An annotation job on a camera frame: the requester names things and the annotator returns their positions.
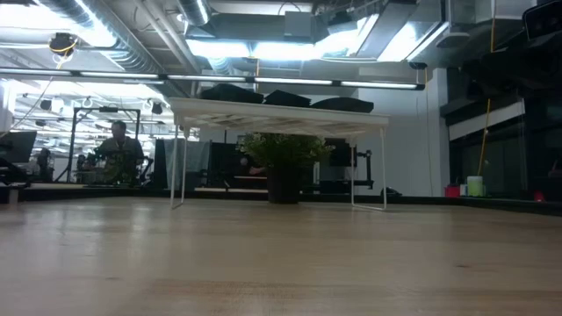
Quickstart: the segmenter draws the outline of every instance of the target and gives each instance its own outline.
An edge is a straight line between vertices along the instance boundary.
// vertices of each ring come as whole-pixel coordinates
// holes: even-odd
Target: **ceiling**
[[[176,0],[147,0],[155,2],[155,5],[162,10],[169,25],[173,28],[173,33],[177,38],[184,42],[184,22],[178,19],[180,11]],[[489,41],[489,31],[491,16],[482,13],[475,8],[482,8],[489,5],[491,0],[457,0],[454,1],[452,25],[458,29],[471,34],[471,41],[465,47],[454,47],[451,49],[441,49],[435,46],[435,42],[442,38],[442,34],[433,39],[431,45],[414,58],[414,61],[426,62],[430,67],[457,67],[460,62],[467,58],[472,58],[482,54],[483,47],[487,47]],[[515,0],[498,0],[500,3],[498,12],[508,12],[503,14],[497,26],[498,37],[507,38],[517,31],[520,26],[517,23],[517,15],[522,10],[530,7],[532,0],[517,0],[519,6],[513,4]],[[83,0],[84,3],[95,3],[94,0]],[[149,59],[161,68],[160,71],[167,73],[186,74],[192,73],[193,67],[201,69],[203,73],[212,74],[213,68],[209,61],[203,56],[189,56],[185,54],[175,54],[177,44],[170,35],[162,21],[157,25],[151,23],[150,19],[142,10],[137,7],[136,0],[104,0],[111,13],[111,19],[122,23],[126,28],[127,40],[140,43],[142,50],[146,50]],[[213,17],[221,16],[235,17],[235,15],[260,15],[273,17],[284,16],[286,12],[311,12],[315,17],[328,18],[333,11],[341,11],[349,8],[350,16],[354,19],[361,18],[369,8],[369,14],[380,13],[383,17],[388,12],[389,4],[394,0],[334,0],[334,1],[313,1],[304,0],[295,3],[283,3],[269,0],[209,0],[208,3],[213,9]],[[60,57],[48,49],[47,43],[53,38],[56,32],[75,33],[76,26],[67,19],[42,6],[21,6],[0,4],[0,67],[17,68],[56,68]],[[408,52],[419,46],[436,29],[437,25],[444,23],[448,15],[443,15],[446,8],[442,7],[441,0],[421,0],[413,7],[408,14],[402,14],[403,25],[396,30],[396,34],[391,36],[391,41],[385,48],[387,56],[402,55],[406,59]],[[162,33],[156,28],[162,28],[164,34],[168,34],[168,41],[162,38]],[[115,47],[93,47],[86,39],[78,43],[76,51],[72,54],[72,59],[64,62],[62,69],[81,69],[96,71],[123,71],[111,55]],[[415,82],[419,74],[412,70],[406,62],[380,62],[370,56],[367,58],[357,58],[349,56],[339,56],[337,58],[321,57],[304,61],[271,61],[260,60],[259,62],[249,61],[245,58],[230,58],[232,69],[240,75],[274,76],[274,77],[302,77],[302,78],[328,78],[361,81],[390,81],[390,82]],[[15,109],[16,121],[23,118],[37,102],[41,92],[46,88],[47,82],[40,80],[10,80],[9,85],[18,94]],[[82,106],[83,102],[89,105],[89,101],[96,106],[111,106],[119,109],[140,110],[141,138],[147,143],[154,137],[170,137],[173,134],[172,114],[169,109],[163,106],[163,113],[155,115],[150,111],[151,104],[164,100],[164,95],[159,86],[147,86],[145,84],[116,84],[116,83],[71,83],[71,82],[52,82],[45,92],[45,97],[55,99],[56,103],[64,103],[62,111],[44,111],[39,108],[34,109],[29,118],[22,121],[18,129],[39,130],[41,135],[38,138],[39,145],[58,147],[61,155],[68,152],[68,135],[71,129],[69,123],[72,116],[72,108]],[[307,95],[337,95],[352,96],[356,92],[351,88],[330,88],[299,85],[279,85],[279,84],[260,84],[254,86],[260,93],[270,93],[276,89],[286,90],[296,94]],[[191,86],[184,83],[175,83],[175,90],[180,90],[185,95],[191,94]],[[78,141],[87,146],[82,146],[78,153],[88,152],[100,140],[98,136],[106,137],[108,133],[107,122],[115,119],[123,119],[131,123],[133,119],[123,112],[118,113],[99,113],[92,112],[93,118],[85,118],[78,125],[78,131],[84,131],[77,137]],[[37,126],[37,120],[44,120],[45,126]]]

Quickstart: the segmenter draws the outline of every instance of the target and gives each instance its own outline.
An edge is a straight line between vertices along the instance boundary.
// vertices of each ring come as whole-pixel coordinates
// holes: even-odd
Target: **computer monitor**
[[[0,158],[9,163],[28,163],[37,132],[0,133]]]

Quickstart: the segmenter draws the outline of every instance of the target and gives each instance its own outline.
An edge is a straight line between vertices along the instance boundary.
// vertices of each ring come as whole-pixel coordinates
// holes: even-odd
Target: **man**
[[[142,164],[144,154],[138,140],[125,136],[126,124],[115,121],[112,124],[110,139],[104,140],[98,152],[107,157],[105,162],[105,181],[132,183],[136,177],[136,166]]]

